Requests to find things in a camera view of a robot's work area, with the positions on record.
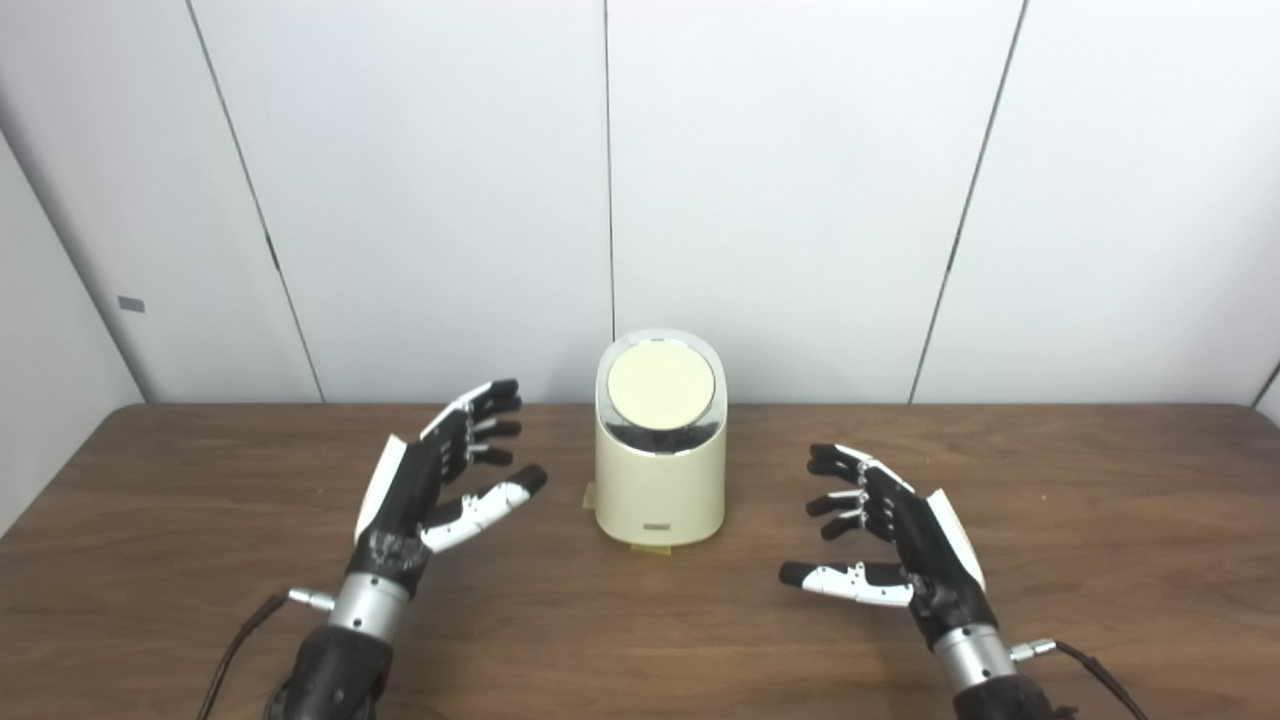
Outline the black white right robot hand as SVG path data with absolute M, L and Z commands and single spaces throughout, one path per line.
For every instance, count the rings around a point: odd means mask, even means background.
M 897 562 L 814 564 L 786 561 L 780 580 L 815 594 L 879 607 L 906 609 L 933 647 L 963 626 L 998 628 L 986 577 L 947 495 L 919 495 L 879 459 L 844 445 L 810 447 L 806 469 L 836 477 L 849 489 L 808 502 L 812 518 L 827 516 L 824 541 L 863 530 L 890 544 Z

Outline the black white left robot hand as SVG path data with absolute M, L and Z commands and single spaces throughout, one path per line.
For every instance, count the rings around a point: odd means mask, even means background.
M 356 520 L 348 574 L 417 594 L 428 562 L 472 539 L 531 500 L 548 480 L 530 464 L 513 475 L 452 500 L 442 491 L 470 468 L 507 468 L 511 451 L 494 438 L 522 427 L 507 419 L 522 400 L 516 379 L 490 380 L 448 402 L 413 438 L 388 437 Z

